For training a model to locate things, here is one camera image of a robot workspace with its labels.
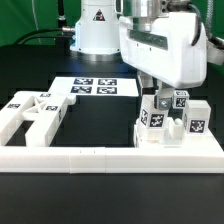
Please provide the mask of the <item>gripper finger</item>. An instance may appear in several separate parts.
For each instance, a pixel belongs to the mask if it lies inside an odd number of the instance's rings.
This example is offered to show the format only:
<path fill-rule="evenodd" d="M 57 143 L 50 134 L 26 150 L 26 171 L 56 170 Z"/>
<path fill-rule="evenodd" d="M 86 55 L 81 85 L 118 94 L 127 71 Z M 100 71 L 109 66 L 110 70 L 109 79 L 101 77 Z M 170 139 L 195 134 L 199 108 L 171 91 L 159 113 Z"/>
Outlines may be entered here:
<path fill-rule="evenodd" d="M 141 95 L 153 95 L 153 78 L 142 71 L 137 72 L 137 78 Z"/>
<path fill-rule="evenodd" d="M 161 80 L 157 81 L 157 87 L 154 96 L 154 107 L 158 110 L 169 110 L 172 106 L 174 88 Z"/>

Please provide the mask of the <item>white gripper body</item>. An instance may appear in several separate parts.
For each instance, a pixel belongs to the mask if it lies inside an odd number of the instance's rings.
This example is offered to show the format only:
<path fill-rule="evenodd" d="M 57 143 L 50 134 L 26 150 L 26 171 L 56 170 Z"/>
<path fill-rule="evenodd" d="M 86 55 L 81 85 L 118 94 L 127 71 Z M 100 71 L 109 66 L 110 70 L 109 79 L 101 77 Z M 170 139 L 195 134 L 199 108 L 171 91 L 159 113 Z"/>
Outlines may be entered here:
<path fill-rule="evenodd" d="M 133 29 L 133 20 L 121 16 L 119 36 L 125 63 L 174 88 L 200 86 L 207 72 L 205 28 L 192 46 L 196 33 L 196 14 L 171 12 L 157 18 L 150 32 Z"/>

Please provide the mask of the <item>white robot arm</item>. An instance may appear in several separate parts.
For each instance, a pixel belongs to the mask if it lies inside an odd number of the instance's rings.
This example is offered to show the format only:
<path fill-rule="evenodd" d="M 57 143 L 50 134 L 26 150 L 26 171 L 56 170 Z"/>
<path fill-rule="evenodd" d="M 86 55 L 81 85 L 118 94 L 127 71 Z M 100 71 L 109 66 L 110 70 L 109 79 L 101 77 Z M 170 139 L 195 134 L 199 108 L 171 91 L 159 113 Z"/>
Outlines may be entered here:
<path fill-rule="evenodd" d="M 176 89 L 202 85 L 209 63 L 224 64 L 224 39 L 211 34 L 190 0 L 82 0 L 71 51 L 87 60 L 123 61 L 164 85 L 155 107 L 168 109 Z"/>

